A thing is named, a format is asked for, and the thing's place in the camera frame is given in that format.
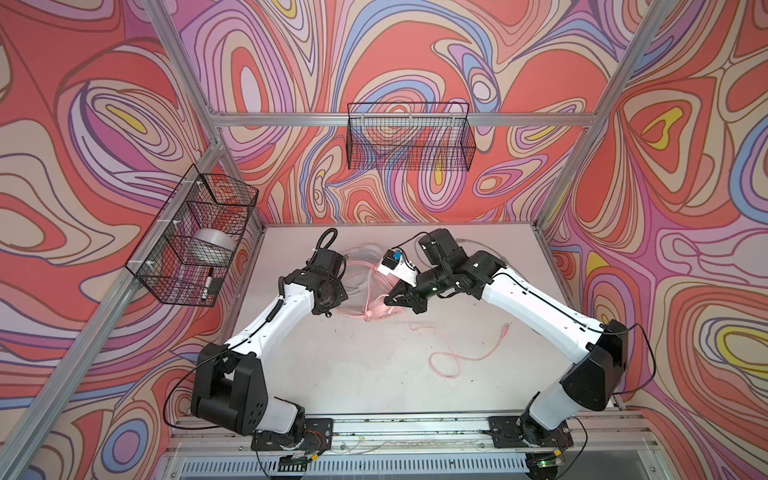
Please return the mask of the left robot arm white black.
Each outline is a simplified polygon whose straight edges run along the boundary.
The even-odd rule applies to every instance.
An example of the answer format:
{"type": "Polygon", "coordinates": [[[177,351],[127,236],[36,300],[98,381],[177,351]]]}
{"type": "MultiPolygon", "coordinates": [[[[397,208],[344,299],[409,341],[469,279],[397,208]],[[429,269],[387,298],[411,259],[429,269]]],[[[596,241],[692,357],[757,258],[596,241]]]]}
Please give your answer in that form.
{"type": "Polygon", "coordinates": [[[191,414],[242,436],[271,436],[295,445],[306,435],[305,410],[271,395],[263,361],[309,315],[329,316],[347,300],[340,278],[296,270],[278,279],[278,295],[254,321],[198,357],[191,414]]]}

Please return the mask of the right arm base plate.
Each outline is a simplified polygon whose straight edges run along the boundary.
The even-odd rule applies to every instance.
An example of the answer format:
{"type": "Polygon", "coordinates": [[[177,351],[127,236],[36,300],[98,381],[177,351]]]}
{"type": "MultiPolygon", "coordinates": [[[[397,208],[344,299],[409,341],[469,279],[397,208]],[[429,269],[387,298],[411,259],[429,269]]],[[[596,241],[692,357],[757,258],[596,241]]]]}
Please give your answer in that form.
{"type": "Polygon", "coordinates": [[[495,448],[543,448],[567,450],[574,445],[567,422],[546,430],[528,416],[491,416],[482,431],[491,437],[495,448]]]}

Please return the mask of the pink cat-ear headphones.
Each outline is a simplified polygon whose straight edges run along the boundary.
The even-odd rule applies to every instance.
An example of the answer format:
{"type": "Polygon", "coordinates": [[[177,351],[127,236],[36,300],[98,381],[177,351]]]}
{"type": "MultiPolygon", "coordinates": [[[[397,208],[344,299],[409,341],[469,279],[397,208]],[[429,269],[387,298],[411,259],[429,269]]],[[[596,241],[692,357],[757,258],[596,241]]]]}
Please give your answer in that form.
{"type": "Polygon", "coordinates": [[[348,298],[336,308],[346,317],[364,322],[381,321],[399,313],[384,302],[393,283],[378,271],[384,251],[374,244],[363,244],[344,253],[346,272],[342,278],[348,298]]]}

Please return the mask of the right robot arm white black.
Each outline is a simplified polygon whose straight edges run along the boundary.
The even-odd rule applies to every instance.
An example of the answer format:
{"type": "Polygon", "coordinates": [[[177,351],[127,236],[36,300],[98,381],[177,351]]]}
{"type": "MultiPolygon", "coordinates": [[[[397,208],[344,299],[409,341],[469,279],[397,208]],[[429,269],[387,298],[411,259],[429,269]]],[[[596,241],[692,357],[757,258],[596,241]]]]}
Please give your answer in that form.
{"type": "Polygon", "coordinates": [[[388,306],[421,314],[430,298],[448,290],[467,294],[509,313],[571,361],[560,379],[529,402],[518,420],[522,428],[549,433],[581,410],[604,410],[626,371],[628,329],[623,324],[603,324],[568,308],[487,251],[438,259],[430,270],[416,273],[403,254],[389,250],[377,270],[398,279],[385,298],[388,306]]]}

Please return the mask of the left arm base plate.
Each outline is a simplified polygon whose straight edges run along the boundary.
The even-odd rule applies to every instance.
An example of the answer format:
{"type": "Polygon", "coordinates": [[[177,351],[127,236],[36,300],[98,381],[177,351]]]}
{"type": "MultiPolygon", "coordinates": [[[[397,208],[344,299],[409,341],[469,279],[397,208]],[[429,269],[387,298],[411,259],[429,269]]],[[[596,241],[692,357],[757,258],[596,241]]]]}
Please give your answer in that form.
{"type": "Polygon", "coordinates": [[[287,433],[257,431],[252,437],[251,450],[320,454],[332,447],[333,431],[331,417],[298,419],[287,433]]]}

